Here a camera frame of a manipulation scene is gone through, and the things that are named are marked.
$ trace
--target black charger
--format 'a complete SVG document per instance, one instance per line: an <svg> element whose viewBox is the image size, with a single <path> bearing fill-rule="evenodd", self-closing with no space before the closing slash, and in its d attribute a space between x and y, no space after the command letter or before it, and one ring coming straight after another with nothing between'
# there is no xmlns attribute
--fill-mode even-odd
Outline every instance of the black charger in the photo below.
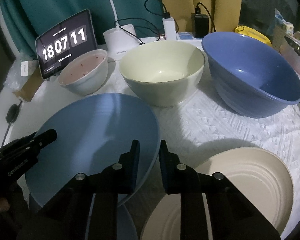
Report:
<svg viewBox="0 0 300 240"><path fill-rule="evenodd" d="M195 38L203 38L209 34L209 17L202 14L200 8L194 9L195 13L191 14L192 35Z"/></svg>

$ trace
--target metal screw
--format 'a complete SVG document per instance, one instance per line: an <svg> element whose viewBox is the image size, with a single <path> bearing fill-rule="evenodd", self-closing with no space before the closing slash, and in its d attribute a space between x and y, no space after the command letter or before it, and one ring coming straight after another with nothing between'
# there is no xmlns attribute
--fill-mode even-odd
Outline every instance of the metal screw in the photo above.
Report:
<svg viewBox="0 0 300 240"><path fill-rule="evenodd" d="M86 176L83 174L83 173L78 173L76 176L75 176L75 179L76 180L83 180Z"/></svg>
<svg viewBox="0 0 300 240"><path fill-rule="evenodd" d="M114 170L120 170L122 168L122 164L120 163L115 163L112 165L112 169Z"/></svg>
<svg viewBox="0 0 300 240"><path fill-rule="evenodd" d="M177 165L177 169L180 171L184 171L187 168L187 166L183 163L180 163Z"/></svg>
<svg viewBox="0 0 300 240"><path fill-rule="evenodd" d="M224 176L221 172L216 172L215 174L213 174L213 176L218 180L221 180L224 178Z"/></svg>

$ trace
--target clock display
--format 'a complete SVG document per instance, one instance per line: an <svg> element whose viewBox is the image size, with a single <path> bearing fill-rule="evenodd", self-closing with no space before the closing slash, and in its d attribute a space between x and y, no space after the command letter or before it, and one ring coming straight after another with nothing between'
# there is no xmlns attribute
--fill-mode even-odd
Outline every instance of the clock display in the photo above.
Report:
<svg viewBox="0 0 300 240"><path fill-rule="evenodd" d="M43 79L61 71L80 55L97 49L89 10L79 12L36 39Z"/></svg>

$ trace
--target yellow bag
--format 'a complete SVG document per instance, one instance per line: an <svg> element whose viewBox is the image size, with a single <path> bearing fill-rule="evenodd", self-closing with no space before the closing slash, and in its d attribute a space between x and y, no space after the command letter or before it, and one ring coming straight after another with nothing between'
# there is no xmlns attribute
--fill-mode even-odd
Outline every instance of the yellow bag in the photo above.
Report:
<svg viewBox="0 0 300 240"><path fill-rule="evenodd" d="M234 32L255 38L256 40L261 41L272 48L271 41L266 36L256 31L255 29L249 28L247 26L239 25L234 29Z"/></svg>

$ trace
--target tablecloth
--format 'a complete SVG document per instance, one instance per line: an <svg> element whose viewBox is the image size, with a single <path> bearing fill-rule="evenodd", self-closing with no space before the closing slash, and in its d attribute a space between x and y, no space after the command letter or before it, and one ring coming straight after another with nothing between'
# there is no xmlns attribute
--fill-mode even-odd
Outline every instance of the tablecloth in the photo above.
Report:
<svg viewBox="0 0 300 240"><path fill-rule="evenodd" d="M106 83L95 94L117 92L134 95L118 70L118 62L109 63ZM64 106L80 99L58 85L57 80L44 82L33 100L25 103L12 127L9 141L36 130ZM160 125L161 138L181 162L196 168L209 157L237 147L261 147L280 157L293 178L294 203L284 239L300 220L300 109L288 106L262 119L236 114L217 94L205 67L198 89L173 107L152 106ZM24 179L19 181L27 192ZM158 160L141 189L126 206L138 234L146 219L164 196Z"/></svg>

